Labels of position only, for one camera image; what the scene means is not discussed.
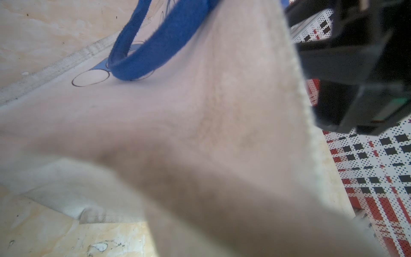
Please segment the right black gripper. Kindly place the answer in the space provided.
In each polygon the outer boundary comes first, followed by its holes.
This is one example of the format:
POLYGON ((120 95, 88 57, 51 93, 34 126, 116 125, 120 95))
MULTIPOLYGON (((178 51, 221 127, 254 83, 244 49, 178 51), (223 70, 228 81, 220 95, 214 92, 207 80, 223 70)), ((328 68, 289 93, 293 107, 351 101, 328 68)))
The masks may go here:
POLYGON ((290 26, 331 9, 331 35, 296 44, 307 79, 320 81, 313 107, 322 130, 377 136, 411 113, 410 1, 295 1, 290 26))

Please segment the white canvas cartoon bag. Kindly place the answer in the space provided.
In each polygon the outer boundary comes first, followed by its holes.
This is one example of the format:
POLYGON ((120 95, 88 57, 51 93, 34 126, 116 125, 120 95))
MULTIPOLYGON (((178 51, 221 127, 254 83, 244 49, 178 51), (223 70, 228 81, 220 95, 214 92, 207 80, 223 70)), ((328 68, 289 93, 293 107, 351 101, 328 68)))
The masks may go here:
POLYGON ((69 158, 141 200, 162 257, 382 257, 323 201, 321 157, 278 1, 212 5, 143 80, 43 86, 1 108, 1 172, 69 158))

